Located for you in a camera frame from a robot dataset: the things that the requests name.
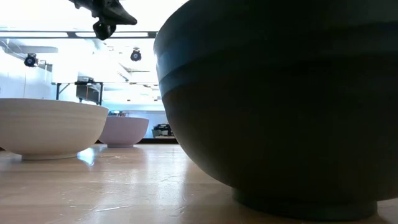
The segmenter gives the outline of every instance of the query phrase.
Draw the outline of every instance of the white bowl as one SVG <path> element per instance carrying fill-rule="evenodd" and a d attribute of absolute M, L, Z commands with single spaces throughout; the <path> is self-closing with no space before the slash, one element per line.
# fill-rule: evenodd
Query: white bowl
<path fill-rule="evenodd" d="M 98 140 L 107 115 L 81 103 L 0 99 L 0 147 L 26 160 L 75 157 Z"/>
<path fill-rule="evenodd" d="M 145 118 L 108 117 L 99 140 L 108 147 L 133 147 L 145 136 L 148 124 Z"/>

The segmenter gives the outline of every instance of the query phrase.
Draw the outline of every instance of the wooden table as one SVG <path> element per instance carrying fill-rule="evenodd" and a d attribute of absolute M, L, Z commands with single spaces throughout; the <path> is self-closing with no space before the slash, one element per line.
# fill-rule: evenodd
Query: wooden table
<path fill-rule="evenodd" d="M 354 223 L 398 223 L 398 200 Z M 311 223 L 255 212 L 178 145 L 93 146 L 76 159 L 0 152 L 0 224 Z"/>

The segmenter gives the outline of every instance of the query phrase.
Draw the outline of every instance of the ceiling camera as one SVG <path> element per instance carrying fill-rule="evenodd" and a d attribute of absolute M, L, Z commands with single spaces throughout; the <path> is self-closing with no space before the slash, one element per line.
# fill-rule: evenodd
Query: ceiling camera
<path fill-rule="evenodd" d="M 138 49 L 133 50 L 130 58 L 133 62 L 141 60 L 142 57 L 140 51 Z"/>
<path fill-rule="evenodd" d="M 36 54 L 35 53 L 27 54 L 24 64 L 30 68 L 37 67 L 39 65 L 39 60 L 37 59 Z"/>

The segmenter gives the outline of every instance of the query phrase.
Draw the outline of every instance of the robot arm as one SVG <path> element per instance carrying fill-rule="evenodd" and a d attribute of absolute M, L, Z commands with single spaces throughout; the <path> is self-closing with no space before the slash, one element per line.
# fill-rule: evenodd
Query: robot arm
<path fill-rule="evenodd" d="M 106 40 L 116 30 L 116 25 L 136 25 L 132 17 L 120 4 L 119 0 L 69 0 L 75 7 L 85 7 L 99 21 L 93 25 L 94 32 L 100 40 Z"/>

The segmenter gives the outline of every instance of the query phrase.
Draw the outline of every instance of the ceiling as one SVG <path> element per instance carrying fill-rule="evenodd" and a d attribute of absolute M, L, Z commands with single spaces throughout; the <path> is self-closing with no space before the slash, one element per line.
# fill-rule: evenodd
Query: ceiling
<path fill-rule="evenodd" d="M 137 20 L 136 26 L 118 26 L 118 31 L 158 31 L 167 18 L 187 0 L 120 0 Z M 75 9 L 69 0 L 8 0 L 1 3 L 0 30 L 88 30 L 96 19 L 86 9 Z M 112 82 L 104 88 L 104 101 L 112 103 L 153 104 L 160 96 L 153 53 L 154 39 L 0 39 L 0 45 L 18 51 L 23 46 L 55 47 L 58 53 L 39 53 L 38 58 L 53 63 L 68 60 L 79 75 L 97 82 Z M 133 62 L 130 55 L 138 48 L 142 60 Z M 150 87 L 126 85 L 149 83 Z"/>

